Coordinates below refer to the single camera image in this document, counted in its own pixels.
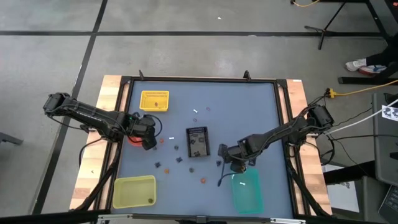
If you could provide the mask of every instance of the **yellow tray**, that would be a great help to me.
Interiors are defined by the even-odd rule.
[[[156,180],[153,175],[118,178],[114,182],[113,207],[132,208],[156,203]]]
[[[169,108],[169,91],[142,91],[139,108],[144,111],[167,111]]]

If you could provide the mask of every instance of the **translucent teal bin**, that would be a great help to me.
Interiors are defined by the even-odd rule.
[[[235,209],[239,214],[257,214],[264,211],[259,173],[248,168],[243,174],[231,176]]]

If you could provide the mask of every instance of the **yellow cable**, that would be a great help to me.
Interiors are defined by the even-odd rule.
[[[318,1],[321,1],[321,0],[316,0],[315,2],[312,2],[312,3],[307,4],[307,5],[300,5],[300,4],[297,4],[295,1],[293,2],[293,4],[295,4],[295,5],[298,6],[298,7],[309,7],[309,6],[311,6],[312,4],[317,3]]]
[[[378,86],[374,86],[374,87],[370,87],[370,88],[365,88],[363,90],[352,91],[352,92],[349,92],[349,93],[337,93],[337,92],[333,91],[332,89],[330,89],[330,98],[334,98],[335,96],[348,96],[348,95],[355,94],[355,93],[362,93],[364,91],[374,90],[374,89],[377,89],[377,88],[388,86],[388,85],[391,85],[391,84],[396,83],[396,82],[398,82],[398,80],[386,83],[384,85],[378,85]]]

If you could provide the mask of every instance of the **sneaker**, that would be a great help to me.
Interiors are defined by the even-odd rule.
[[[355,72],[362,67],[366,67],[366,58],[346,63],[346,68],[350,72]]]
[[[387,67],[383,65],[371,65],[359,68],[359,72],[364,75],[375,75],[384,71]]]

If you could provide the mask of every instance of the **white cable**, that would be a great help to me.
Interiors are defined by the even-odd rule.
[[[386,107],[390,107],[390,106],[392,106],[394,103],[397,103],[397,102],[398,102],[398,100],[395,100],[394,102],[390,103],[390,104],[387,105]],[[372,114],[371,116],[368,116],[368,117],[362,119],[361,121],[357,121],[357,122],[355,122],[355,123],[353,123],[353,124],[344,126],[344,127],[342,127],[342,128],[339,128],[339,129],[336,129],[336,130],[334,130],[334,131],[331,131],[331,132],[329,132],[329,133],[326,133],[325,135],[329,135],[329,134],[335,133],[335,132],[337,132],[337,131],[341,131],[341,130],[343,130],[343,129],[352,127],[352,126],[354,126],[354,125],[357,125],[357,124],[359,124],[359,123],[361,123],[361,122],[363,122],[363,121],[366,121],[367,119],[369,119],[369,118],[371,118],[371,117],[373,117],[373,116],[376,116],[377,114],[381,113],[381,112],[384,111],[385,109],[386,109],[386,108],[380,109],[378,112]]]

